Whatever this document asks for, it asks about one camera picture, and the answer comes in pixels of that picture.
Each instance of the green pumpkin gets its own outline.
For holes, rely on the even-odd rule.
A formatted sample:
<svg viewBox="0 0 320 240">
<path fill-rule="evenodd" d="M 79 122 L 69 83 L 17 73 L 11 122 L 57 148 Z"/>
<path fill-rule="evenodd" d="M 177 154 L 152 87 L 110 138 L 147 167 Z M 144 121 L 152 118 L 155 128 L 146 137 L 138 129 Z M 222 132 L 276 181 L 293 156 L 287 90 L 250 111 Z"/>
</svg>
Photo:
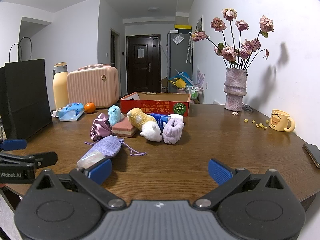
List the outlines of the green pumpkin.
<svg viewBox="0 0 320 240">
<path fill-rule="evenodd" d="M 174 106 L 173 106 L 173 112 L 175 114 L 180 114 L 180 115 L 183 115 L 187 110 L 187 107 L 185 104 L 183 103 L 176 103 Z"/>
</svg>

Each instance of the yellow mug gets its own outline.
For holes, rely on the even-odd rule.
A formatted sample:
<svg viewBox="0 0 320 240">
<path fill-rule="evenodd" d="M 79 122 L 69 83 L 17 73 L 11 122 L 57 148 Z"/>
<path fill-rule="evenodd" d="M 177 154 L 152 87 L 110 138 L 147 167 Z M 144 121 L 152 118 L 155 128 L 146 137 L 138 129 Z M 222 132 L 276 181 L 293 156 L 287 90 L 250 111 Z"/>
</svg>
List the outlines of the yellow mug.
<svg viewBox="0 0 320 240">
<path fill-rule="evenodd" d="M 289 120 L 291 122 L 291 126 L 287 128 Z M 288 113 L 273 109 L 269 121 L 269 127 L 280 132 L 292 132 L 296 127 L 296 123 Z"/>
</svg>

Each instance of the blue plush toy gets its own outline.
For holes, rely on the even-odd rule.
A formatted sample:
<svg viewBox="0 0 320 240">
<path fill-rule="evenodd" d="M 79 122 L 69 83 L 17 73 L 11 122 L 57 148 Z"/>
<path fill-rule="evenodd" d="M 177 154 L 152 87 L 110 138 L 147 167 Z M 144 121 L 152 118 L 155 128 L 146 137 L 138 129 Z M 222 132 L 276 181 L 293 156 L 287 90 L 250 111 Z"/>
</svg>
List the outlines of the blue plush toy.
<svg viewBox="0 0 320 240">
<path fill-rule="evenodd" d="M 116 123 L 120 122 L 121 111 L 118 106 L 115 106 L 115 105 L 111 106 L 108 110 L 108 114 L 109 114 L 110 126 L 114 126 Z"/>
</svg>

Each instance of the suitcase handle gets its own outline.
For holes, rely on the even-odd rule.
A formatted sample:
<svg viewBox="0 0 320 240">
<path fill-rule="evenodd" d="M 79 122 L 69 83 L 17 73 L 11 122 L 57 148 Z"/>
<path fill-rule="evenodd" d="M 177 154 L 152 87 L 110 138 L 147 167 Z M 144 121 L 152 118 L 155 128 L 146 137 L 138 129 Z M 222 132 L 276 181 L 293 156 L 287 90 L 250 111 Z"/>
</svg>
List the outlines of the suitcase handle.
<svg viewBox="0 0 320 240">
<path fill-rule="evenodd" d="M 89 66 L 81 67 L 78 70 L 88 69 L 88 68 L 96 68 L 96 67 L 111 67 L 111 66 L 109 64 L 95 64 L 95 65 L 89 65 Z"/>
</svg>

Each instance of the black phone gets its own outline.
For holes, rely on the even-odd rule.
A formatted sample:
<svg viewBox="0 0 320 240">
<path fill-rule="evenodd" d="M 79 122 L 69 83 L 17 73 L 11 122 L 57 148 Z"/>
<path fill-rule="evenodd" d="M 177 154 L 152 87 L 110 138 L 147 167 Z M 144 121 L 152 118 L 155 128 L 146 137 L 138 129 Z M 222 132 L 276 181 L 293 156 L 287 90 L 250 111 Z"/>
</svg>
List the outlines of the black phone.
<svg viewBox="0 0 320 240">
<path fill-rule="evenodd" d="M 315 163 L 315 165 L 320 168 L 320 150 L 316 145 L 304 143 L 304 148 L 307 150 L 308 154 L 310 155 L 311 159 Z"/>
</svg>

